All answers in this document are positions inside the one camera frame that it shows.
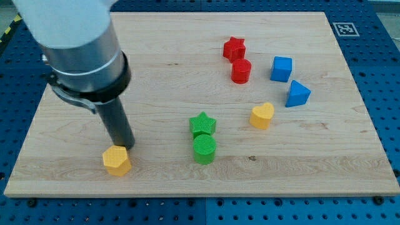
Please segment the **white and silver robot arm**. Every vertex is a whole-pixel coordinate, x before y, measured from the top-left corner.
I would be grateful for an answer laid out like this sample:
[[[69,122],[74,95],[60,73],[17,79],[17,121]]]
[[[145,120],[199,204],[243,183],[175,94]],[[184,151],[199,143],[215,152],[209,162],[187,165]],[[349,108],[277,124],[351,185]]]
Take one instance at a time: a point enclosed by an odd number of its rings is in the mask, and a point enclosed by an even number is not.
[[[52,68],[63,101],[86,108],[116,99],[130,80],[110,10],[116,0],[13,0]]]

